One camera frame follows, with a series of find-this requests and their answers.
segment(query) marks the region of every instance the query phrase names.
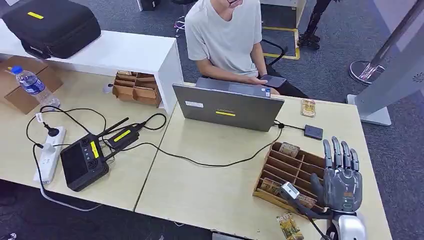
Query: silver laptop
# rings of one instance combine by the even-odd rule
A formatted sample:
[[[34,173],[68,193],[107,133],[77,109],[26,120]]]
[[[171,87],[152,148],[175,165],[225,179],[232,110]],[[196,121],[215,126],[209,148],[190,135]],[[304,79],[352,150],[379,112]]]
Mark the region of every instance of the silver laptop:
[[[284,100],[270,89],[230,81],[199,78],[196,86],[172,85],[186,119],[268,132]]]

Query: black chair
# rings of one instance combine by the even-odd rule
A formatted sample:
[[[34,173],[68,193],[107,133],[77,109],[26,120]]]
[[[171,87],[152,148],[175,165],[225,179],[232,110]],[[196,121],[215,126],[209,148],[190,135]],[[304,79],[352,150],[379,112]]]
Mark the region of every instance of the black chair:
[[[174,4],[182,5],[182,9],[184,12],[184,15],[180,16],[173,26],[174,28],[176,28],[176,33],[175,33],[176,38],[180,36],[178,33],[180,30],[184,31],[186,29],[185,17],[190,10],[189,7],[191,7],[191,4],[193,4],[196,1],[197,0],[171,0],[171,2],[173,2]]]

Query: white t-shirt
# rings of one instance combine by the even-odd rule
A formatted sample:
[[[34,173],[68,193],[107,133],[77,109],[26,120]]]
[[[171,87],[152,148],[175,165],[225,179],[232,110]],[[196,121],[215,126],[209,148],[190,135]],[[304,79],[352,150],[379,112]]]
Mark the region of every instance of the white t-shirt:
[[[261,4],[244,0],[225,21],[212,7],[211,0],[199,0],[185,17],[188,58],[209,59],[223,70],[257,77],[250,53],[262,41]]]

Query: yellow label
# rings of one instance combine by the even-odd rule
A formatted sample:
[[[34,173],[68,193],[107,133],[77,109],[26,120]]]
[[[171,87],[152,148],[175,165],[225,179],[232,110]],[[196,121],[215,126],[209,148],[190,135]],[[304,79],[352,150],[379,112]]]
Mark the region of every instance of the yellow label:
[[[114,142],[118,142],[121,138],[127,136],[129,133],[131,133],[130,130],[126,130],[124,133],[122,133],[121,135],[119,135],[118,137],[116,137],[113,141]]]
[[[96,158],[99,157],[99,153],[97,152],[96,144],[94,143],[94,141],[92,141],[90,144],[91,144],[91,149],[92,149],[93,154],[94,154],[94,158],[96,159]]]
[[[234,113],[228,113],[228,112],[223,112],[223,111],[216,111],[216,114],[221,114],[221,115],[227,115],[227,116],[232,116],[235,117],[236,115]]]
[[[43,19],[44,18],[43,16],[38,15],[37,13],[34,13],[32,11],[28,12],[28,15],[30,15],[30,16],[36,18],[36,19]]]

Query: robot finger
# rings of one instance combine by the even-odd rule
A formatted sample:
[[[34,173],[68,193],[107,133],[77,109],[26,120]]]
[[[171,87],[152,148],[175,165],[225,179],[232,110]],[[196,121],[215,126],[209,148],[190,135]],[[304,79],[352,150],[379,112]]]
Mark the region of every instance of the robot finger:
[[[345,141],[341,141],[341,148],[343,149],[343,168],[351,169],[352,160],[351,160],[351,151],[348,144]]]
[[[340,152],[340,143],[337,137],[333,136],[331,138],[332,145],[334,147],[334,165],[335,168],[342,166],[342,153]]]
[[[322,143],[324,144],[325,168],[331,169],[331,168],[333,168],[333,160],[331,158],[330,143],[327,139],[324,139],[324,141],[322,141]]]
[[[355,149],[351,148],[350,149],[350,155],[352,156],[352,169],[354,171],[359,172],[359,160],[358,160],[357,151],[355,151]]]

